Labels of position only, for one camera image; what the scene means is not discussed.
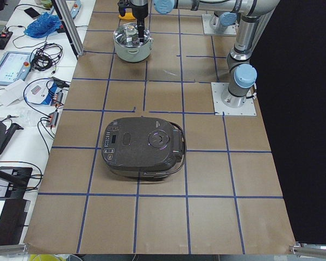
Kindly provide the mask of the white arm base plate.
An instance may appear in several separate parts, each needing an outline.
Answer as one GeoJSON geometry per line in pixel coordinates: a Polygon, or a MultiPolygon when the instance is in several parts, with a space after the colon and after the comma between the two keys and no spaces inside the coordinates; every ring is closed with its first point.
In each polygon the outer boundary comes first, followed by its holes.
{"type": "Polygon", "coordinates": [[[211,83],[214,114],[220,116],[256,116],[251,89],[244,97],[235,97],[228,90],[229,83],[211,83]]]}
{"type": "Polygon", "coordinates": [[[219,18],[214,14],[203,14],[203,32],[204,35],[219,35],[219,36],[236,36],[235,25],[223,26],[218,21],[219,18]]]}

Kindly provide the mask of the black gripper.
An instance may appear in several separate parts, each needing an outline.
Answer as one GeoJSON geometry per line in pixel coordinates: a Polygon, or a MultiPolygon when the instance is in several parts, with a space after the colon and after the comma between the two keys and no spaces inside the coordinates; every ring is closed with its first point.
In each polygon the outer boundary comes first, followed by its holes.
{"type": "Polygon", "coordinates": [[[144,29],[144,19],[148,16],[148,1],[147,0],[132,0],[132,13],[137,19],[137,30],[140,43],[147,43],[149,41],[149,30],[144,29]]]}

